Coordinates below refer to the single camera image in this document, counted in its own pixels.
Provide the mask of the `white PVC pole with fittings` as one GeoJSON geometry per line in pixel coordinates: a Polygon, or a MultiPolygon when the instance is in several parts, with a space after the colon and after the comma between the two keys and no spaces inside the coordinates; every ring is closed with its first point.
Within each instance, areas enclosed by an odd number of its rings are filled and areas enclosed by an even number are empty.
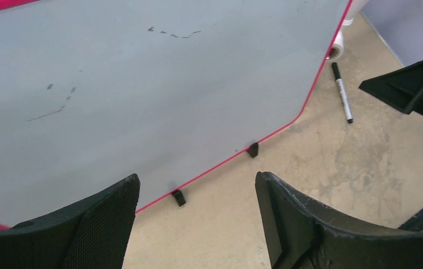
{"type": "Polygon", "coordinates": [[[362,10],[369,0],[352,0],[349,3],[349,8],[345,13],[340,29],[333,41],[332,47],[327,54],[327,62],[335,62],[344,53],[344,37],[343,31],[347,26],[353,23],[354,17],[362,10]]]}

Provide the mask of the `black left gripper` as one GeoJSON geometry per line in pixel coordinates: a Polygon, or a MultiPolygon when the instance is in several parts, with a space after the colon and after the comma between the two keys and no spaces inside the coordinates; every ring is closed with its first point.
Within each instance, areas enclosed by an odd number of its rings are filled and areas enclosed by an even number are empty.
{"type": "Polygon", "coordinates": [[[423,268],[423,208],[398,228],[346,215],[259,172],[255,190],[272,268],[423,268]]]}

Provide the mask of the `black white marker pen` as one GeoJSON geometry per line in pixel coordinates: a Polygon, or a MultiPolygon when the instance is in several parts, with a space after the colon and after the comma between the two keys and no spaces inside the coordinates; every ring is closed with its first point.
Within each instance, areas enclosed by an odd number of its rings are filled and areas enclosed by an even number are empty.
{"type": "Polygon", "coordinates": [[[338,87],[338,90],[339,90],[339,93],[340,93],[340,96],[341,96],[342,105],[343,105],[343,109],[344,109],[344,112],[345,112],[346,120],[349,124],[351,124],[351,123],[354,122],[354,118],[353,118],[352,113],[351,113],[351,109],[350,109],[350,105],[349,105],[349,102],[348,102],[345,86],[344,86],[343,79],[342,79],[341,74],[340,74],[340,70],[338,68],[338,64],[336,62],[332,62],[331,68],[332,68],[332,71],[333,71],[333,75],[334,75],[334,78],[335,78],[336,85],[338,87]]]}

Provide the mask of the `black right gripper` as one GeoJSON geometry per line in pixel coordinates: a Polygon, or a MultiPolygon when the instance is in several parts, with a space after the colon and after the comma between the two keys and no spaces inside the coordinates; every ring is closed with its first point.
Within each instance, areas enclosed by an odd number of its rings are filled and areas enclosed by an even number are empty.
{"type": "Polygon", "coordinates": [[[359,89],[401,113],[423,115],[423,60],[363,81],[359,89]]]}

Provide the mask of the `black whiteboard foot left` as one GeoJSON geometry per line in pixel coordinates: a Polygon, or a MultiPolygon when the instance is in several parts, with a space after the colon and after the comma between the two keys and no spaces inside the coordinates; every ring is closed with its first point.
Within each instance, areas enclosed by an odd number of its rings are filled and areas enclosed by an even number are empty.
{"type": "Polygon", "coordinates": [[[185,196],[183,194],[183,192],[180,189],[174,190],[171,193],[172,197],[175,199],[176,203],[178,204],[179,207],[182,207],[186,204],[186,199],[185,196]]]}

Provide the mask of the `black whiteboard foot right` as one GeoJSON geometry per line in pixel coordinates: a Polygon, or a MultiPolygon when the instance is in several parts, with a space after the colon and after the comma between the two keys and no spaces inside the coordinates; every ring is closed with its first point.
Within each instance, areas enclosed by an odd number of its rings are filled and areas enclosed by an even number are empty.
{"type": "Polygon", "coordinates": [[[259,154],[259,143],[255,142],[255,143],[251,144],[248,147],[248,149],[246,150],[246,152],[251,158],[257,157],[258,154],[259,154]]]}

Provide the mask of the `black whiteboard foot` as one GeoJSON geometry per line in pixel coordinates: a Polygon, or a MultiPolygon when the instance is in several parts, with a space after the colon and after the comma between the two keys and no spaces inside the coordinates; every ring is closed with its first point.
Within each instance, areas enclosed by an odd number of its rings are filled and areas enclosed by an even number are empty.
{"type": "Polygon", "coordinates": [[[171,193],[172,197],[175,199],[176,203],[178,204],[179,207],[182,207],[186,204],[186,199],[185,196],[183,194],[183,192],[180,189],[174,190],[171,193]]]}
{"type": "Polygon", "coordinates": [[[259,143],[255,142],[255,143],[251,144],[248,147],[248,149],[246,150],[246,152],[251,158],[257,157],[258,154],[259,154],[259,143]]]}

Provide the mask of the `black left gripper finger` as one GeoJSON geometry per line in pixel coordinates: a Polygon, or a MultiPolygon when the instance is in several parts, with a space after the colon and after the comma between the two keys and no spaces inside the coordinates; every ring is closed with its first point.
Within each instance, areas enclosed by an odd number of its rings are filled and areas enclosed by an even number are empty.
{"type": "Polygon", "coordinates": [[[131,174],[71,205],[0,229],[0,268],[122,268],[140,187],[131,174]]]}

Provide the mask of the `pink-framed whiteboard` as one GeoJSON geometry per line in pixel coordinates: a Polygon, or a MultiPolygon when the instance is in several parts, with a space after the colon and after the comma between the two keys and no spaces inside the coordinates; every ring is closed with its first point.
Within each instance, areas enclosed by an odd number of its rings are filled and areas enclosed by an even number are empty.
{"type": "Polygon", "coordinates": [[[0,225],[141,180],[139,207],[300,115],[347,1],[0,11],[0,225]]]}

